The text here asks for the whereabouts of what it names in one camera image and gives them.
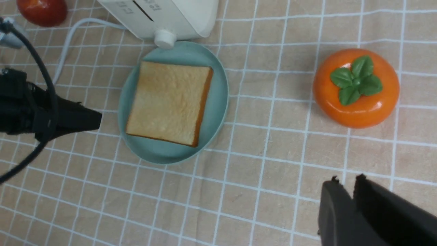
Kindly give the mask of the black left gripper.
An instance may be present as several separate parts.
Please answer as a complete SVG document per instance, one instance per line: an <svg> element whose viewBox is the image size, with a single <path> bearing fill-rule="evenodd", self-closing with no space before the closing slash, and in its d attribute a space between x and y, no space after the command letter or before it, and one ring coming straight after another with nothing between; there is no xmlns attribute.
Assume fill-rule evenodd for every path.
<svg viewBox="0 0 437 246"><path fill-rule="evenodd" d="M74 102L56 96L58 121L49 141L78 132L100 128L102 114ZM34 134L42 141L53 125L50 94L32 82L27 74L5 68L0 76L0 131L8 135Z"/></svg>

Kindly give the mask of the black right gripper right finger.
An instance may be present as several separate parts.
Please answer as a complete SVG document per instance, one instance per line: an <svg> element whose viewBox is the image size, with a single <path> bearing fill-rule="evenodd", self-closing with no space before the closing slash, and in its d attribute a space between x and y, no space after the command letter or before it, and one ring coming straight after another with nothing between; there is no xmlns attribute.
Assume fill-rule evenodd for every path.
<svg viewBox="0 0 437 246"><path fill-rule="evenodd" d="M354 202L367 223L389 246L435 246L437 218L361 174Z"/></svg>

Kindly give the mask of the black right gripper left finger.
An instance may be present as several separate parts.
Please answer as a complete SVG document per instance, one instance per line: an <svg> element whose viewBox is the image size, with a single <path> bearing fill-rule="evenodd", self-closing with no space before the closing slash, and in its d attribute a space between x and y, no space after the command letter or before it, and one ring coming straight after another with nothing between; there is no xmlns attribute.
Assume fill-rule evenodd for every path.
<svg viewBox="0 0 437 246"><path fill-rule="evenodd" d="M336 176L321 189L318 235L322 246L387 246Z"/></svg>

